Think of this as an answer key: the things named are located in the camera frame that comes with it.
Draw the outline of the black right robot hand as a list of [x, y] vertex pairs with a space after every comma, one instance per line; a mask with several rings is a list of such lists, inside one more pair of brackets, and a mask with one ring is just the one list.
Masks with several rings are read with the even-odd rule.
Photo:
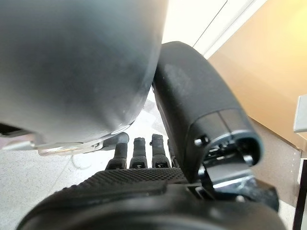
[[196, 50], [162, 46], [153, 91], [174, 167], [97, 172], [55, 192], [20, 230], [283, 230], [276, 189], [251, 168], [261, 138], [227, 84]]

